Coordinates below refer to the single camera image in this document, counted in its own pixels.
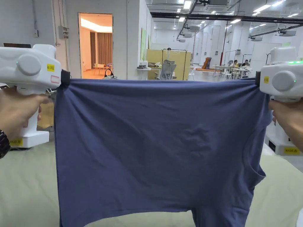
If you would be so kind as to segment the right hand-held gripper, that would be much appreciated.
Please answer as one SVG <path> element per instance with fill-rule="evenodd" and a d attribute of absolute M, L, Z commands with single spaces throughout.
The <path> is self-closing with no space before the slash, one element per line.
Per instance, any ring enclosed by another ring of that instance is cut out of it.
<path fill-rule="evenodd" d="M 275 47 L 270 56 L 270 63 L 256 71 L 255 84 L 274 100 L 300 101 L 303 97 L 303 63 L 296 60 L 295 47 Z M 265 144 L 280 156 L 302 156 L 278 122 L 274 131 L 266 132 Z"/>

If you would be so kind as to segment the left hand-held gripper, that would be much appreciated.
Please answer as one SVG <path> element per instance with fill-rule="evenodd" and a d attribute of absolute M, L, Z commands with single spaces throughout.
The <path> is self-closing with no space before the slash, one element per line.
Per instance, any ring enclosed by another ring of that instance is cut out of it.
<path fill-rule="evenodd" d="M 33 48 L 0 48 L 0 82 L 17 87 L 22 95 L 45 94 L 47 89 L 69 85 L 70 72 L 55 59 L 56 48 L 36 44 Z M 11 140 L 13 148 L 31 148 L 49 141 L 48 131 L 38 131 L 36 112 L 21 131 L 20 138 Z"/>

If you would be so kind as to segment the person's right hand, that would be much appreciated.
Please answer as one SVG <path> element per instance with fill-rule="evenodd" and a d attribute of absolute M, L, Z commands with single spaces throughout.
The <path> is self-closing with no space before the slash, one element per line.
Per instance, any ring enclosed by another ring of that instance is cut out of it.
<path fill-rule="evenodd" d="M 273 121 L 278 123 L 301 152 L 303 151 L 303 100 L 286 103 L 276 100 L 269 102 Z"/>

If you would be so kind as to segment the person's left hand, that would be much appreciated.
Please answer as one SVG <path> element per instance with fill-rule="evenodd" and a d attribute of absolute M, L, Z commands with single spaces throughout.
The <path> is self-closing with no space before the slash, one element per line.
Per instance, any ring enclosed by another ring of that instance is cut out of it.
<path fill-rule="evenodd" d="M 19 137 L 26 122 L 36 112 L 40 112 L 40 105 L 49 102 L 45 94 L 22 95 L 14 88 L 0 91 L 0 130 L 8 140 Z"/>

